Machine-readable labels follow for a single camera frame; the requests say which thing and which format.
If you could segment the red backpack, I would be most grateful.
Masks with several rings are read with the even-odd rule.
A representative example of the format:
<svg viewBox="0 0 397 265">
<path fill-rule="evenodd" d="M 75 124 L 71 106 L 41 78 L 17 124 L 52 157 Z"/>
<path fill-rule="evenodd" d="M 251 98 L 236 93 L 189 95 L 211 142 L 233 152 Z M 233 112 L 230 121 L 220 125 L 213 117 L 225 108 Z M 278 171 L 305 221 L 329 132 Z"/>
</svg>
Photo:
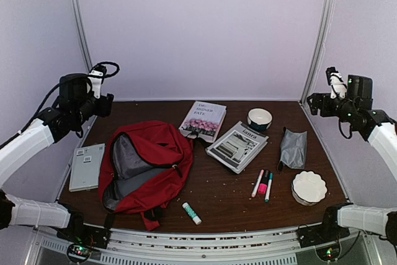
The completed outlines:
<svg viewBox="0 0 397 265">
<path fill-rule="evenodd" d="M 119 127 L 108 142 L 98 193 L 108 213 L 140 214 L 148 231 L 184 188 L 194 143 L 172 124 L 147 121 Z"/>
</svg>

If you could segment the grey ianra magazine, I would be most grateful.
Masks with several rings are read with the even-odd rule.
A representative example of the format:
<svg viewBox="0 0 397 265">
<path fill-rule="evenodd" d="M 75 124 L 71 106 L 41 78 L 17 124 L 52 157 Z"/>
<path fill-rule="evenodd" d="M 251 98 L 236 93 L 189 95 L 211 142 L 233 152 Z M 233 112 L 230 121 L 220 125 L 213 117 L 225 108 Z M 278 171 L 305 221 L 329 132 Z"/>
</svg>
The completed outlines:
<svg viewBox="0 0 397 265">
<path fill-rule="evenodd" d="M 269 137 L 239 121 L 215 143 L 206 148 L 208 156 L 215 158 L 235 174 L 246 166 L 267 145 Z"/>
</svg>

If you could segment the pink roses designer book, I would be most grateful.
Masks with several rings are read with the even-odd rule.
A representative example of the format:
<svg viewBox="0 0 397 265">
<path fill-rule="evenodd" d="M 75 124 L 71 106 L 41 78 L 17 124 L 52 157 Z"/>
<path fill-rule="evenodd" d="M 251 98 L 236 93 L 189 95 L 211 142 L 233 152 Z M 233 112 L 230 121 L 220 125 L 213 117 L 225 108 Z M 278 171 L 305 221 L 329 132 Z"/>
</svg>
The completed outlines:
<svg viewBox="0 0 397 265">
<path fill-rule="evenodd" d="M 201 138 L 214 143 L 226 115 L 226 106 L 195 101 L 179 127 L 187 138 Z"/>
</svg>

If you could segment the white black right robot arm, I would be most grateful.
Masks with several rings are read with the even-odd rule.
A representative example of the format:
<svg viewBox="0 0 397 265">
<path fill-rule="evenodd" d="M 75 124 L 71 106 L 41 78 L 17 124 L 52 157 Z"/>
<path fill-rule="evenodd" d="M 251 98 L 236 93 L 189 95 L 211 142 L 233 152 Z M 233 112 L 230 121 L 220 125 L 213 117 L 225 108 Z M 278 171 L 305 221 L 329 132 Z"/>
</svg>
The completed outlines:
<svg viewBox="0 0 397 265">
<path fill-rule="evenodd" d="M 349 124 L 349 135 L 358 132 L 382 157 L 392 175 L 396 174 L 396 121 L 384 110 L 372 108 L 373 81 L 350 74 L 346 81 L 334 67 L 326 70 L 329 93 L 313 93 L 306 101 L 312 115 L 337 117 Z M 380 236 L 396 245 L 396 209 L 337 204 L 328 207 L 318 236 L 331 241 L 341 230 L 355 228 Z"/>
</svg>

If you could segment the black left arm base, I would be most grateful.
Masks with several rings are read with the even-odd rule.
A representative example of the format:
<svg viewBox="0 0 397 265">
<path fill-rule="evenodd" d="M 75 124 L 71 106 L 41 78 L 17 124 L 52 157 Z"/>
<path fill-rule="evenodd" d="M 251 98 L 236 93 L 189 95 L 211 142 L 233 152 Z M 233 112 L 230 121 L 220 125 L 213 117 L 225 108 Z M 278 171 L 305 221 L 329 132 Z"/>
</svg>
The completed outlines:
<svg viewBox="0 0 397 265">
<path fill-rule="evenodd" d="M 73 212 L 66 228 L 54 228 L 58 238 L 68 240 L 87 248 L 106 249 L 109 243 L 110 230 L 84 223 L 81 212 Z"/>
</svg>

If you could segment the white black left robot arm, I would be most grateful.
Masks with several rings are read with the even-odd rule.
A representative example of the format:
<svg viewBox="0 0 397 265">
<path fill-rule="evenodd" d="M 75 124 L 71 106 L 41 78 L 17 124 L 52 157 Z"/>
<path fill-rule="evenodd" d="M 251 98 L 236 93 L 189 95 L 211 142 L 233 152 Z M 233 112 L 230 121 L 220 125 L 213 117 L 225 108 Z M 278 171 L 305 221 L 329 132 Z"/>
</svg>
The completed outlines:
<svg viewBox="0 0 397 265">
<path fill-rule="evenodd" d="M 39 107 L 28 124 L 10 141 L 1 145 L 1 183 L 4 184 L 28 160 L 69 132 L 83 135 L 83 124 L 93 115 L 110 114 L 113 95 L 101 94 L 101 85 L 108 76 L 104 71 L 89 74 L 68 74 L 55 86 L 60 91 L 51 107 Z M 64 228 L 75 242 L 89 237 L 89 229 L 79 215 L 58 203 L 28 200 L 1 192 L 1 228 L 10 225 Z"/>
</svg>

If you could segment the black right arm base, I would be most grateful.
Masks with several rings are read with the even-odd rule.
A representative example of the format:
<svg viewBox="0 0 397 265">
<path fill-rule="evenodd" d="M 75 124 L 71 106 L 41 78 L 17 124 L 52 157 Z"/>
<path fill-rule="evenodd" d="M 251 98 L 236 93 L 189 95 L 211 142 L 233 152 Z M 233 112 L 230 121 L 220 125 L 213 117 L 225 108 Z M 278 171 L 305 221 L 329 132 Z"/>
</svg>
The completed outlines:
<svg viewBox="0 0 397 265">
<path fill-rule="evenodd" d="M 340 227 L 336 217 L 331 215 L 325 215 L 319 224 L 305 225 L 297 229 L 298 241 L 302 248 L 337 241 L 349 235 L 349 229 Z"/>
</svg>

